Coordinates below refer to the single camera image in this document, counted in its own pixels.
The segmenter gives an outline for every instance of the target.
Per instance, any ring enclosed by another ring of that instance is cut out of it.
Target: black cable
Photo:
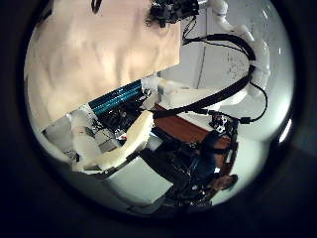
[[[182,107],[177,107],[177,108],[172,108],[169,110],[164,110],[164,111],[153,111],[154,112],[154,118],[159,119],[163,117],[168,117],[168,116],[174,116],[176,114],[179,114],[181,112],[188,112],[188,111],[196,111],[197,109],[205,108],[207,106],[213,105],[215,103],[218,103],[220,101],[223,101],[233,95],[235,95],[237,92],[242,90],[247,86],[247,84],[250,82],[252,78],[252,73],[254,71],[255,67],[250,65],[249,67],[249,72],[248,75],[244,76],[237,82],[233,83],[232,85],[224,88],[223,90],[212,94],[208,97],[205,97],[203,99],[200,99],[196,102],[193,102],[189,105],[182,106]]]
[[[240,37],[229,35],[229,34],[213,34],[213,35],[207,35],[206,37],[197,37],[192,39],[185,39],[183,41],[183,45],[188,45],[193,42],[230,42],[236,46],[238,46],[240,49],[243,49],[245,51],[246,56],[248,57],[248,60],[256,60],[256,54],[254,50],[249,46],[249,44],[241,39]]]
[[[262,113],[259,117],[255,118],[255,119],[251,119],[251,122],[255,122],[255,121],[258,121],[258,120],[260,120],[261,118],[263,118],[263,116],[265,115],[265,113],[266,113],[266,111],[267,111],[267,106],[268,106],[268,97],[267,97],[267,94],[266,94],[266,92],[265,92],[264,89],[262,89],[261,87],[259,87],[258,85],[254,84],[254,83],[251,82],[251,81],[250,81],[250,84],[251,84],[253,87],[257,88],[257,89],[264,95],[264,98],[265,98],[265,108],[264,108],[263,113]]]
[[[201,42],[206,43],[206,44],[208,44],[208,45],[210,45],[210,46],[229,48],[229,49],[232,49],[232,50],[241,52],[241,53],[244,54],[246,57],[248,57],[248,54],[247,54],[245,51],[243,51],[243,50],[241,50],[241,49],[238,49],[238,48],[234,48],[234,47],[230,47],[230,46],[222,45],[222,44],[209,43],[209,42],[206,42],[206,41],[204,41],[204,40],[202,40]]]
[[[94,14],[97,14],[100,8],[102,0],[91,0],[91,10]]]
[[[196,20],[196,16],[193,16],[192,19],[190,20],[190,22],[187,24],[187,26],[185,27],[183,33],[182,33],[182,39],[186,40],[186,37],[188,36],[188,34],[194,29],[194,27],[197,24],[197,20]]]
[[[220,111],[214,111],[214,110],[208,110],[208,114],[220,114],[220,115],[223,115],[223,116],[226,116],[232,120],[237,120],[239,121],[241,124],[250,124],[252,122],[256,122],[256,121],[259,121],[261,118],[263,118],[263,116],[265,115],[266,111],[267,111],[267,106],[268,106],[268,97],[267,97],[267,94],[265,92],[264,89],[262,89],[261,87],[259,87],[258,85],[254,84],[253,82],[250,81],[250,84],[255,87],[256,89],[258,89],[263,95],[264,95],[264,98],[265,98],[265,107],[264,107],[264,111],[261,113],[260,116],[256,117],[256,118],[250,118],[250,117],[242,117],[242,118],[237,118],[237,117],[233,117],[229,114],[226,114],[224,112],[220,112]]]

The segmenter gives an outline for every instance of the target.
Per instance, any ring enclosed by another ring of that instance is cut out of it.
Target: beige cloth
[[[55,0],[35,29],[25,74],[41,130],[80,105],[179,63],[179,24],[147,27],[150,0]]]

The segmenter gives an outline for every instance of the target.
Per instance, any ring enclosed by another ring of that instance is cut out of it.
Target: black strap
[[[177,107],[169,110],[164,111],[152,111],[154,113],[154,119],[159,119],[163,117],[169,117],[177,115],[181,112],[188,112],[188,111],[196,111],[197,109],[201,109],[213,104],[216,104],[220,101],[223,101],[233,95],[235,95],[237,92],[241,91],[244,87],[246,87],[251,80],[251,74],[254,71],[254,67],[251,65],[249,68],[249,73],[247,76],[243,77],[239,81],[235,82],[234,84],[226,87],[225,89],[208,96],[206,98],[203,98],[199,101],[196,101],[194,103],[191,103],[187,106],[183,107]]]
[[[102,0],[91,0],[91,9],[94,14],[97,14]]]
[[[216,155],[225,155],[231,150],[230,147],[227,147],[225,149],[218,149],[218,148],[213,148],[213,147],[208,147],[208,152]]]
[[[240,37],[228,35],[228,34],[214,34],[214,35],[208,35],[203,38],[193,38],[193,39],[185,39],[184,45],[193,43],[193,42],[202,42],[202,41],[227,41],[235,44],[236,46],[242,48],[246,52],[246,56],[248,57],[248,60],[256,60],[256,55],[253,49],[249,46],[249,44],[241,39]],[[250,65],[248,75],[241,78],[239,81],[235,82],[234,84],[226,87],[225,89],[208,96],[206,98],[203,98],[199,101],[196,101],[194,103],[191,103],[187,106],[177,107],[169,110],[164,111],[152,111],[154,113],[154,119],[159,119],[163,117],[169,117],[177,115],[181,112],[188,112],[188,111],[198,111],[204,107],[216,104],[220,101],[223,101],[239,91],[241,91],[244,87],[248,85],[248,83],[252,79],[252,73],[254,72],[255,67]]]

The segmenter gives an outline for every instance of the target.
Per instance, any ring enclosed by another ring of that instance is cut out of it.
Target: electronic component
[[[156,0],[150,10],[149,20],[158,21],[164,28],[166,23],[176,23],[189,16],[198,15],[197,0]]]
[[[212,115],[212,120],[209,125],[219,133],[223,133],[226,130],[226,123],[228,119],[224,115]]]
[[[98,116],[141,94],[141,81],[138,80],[89,102],[89,106],[96,116]]]

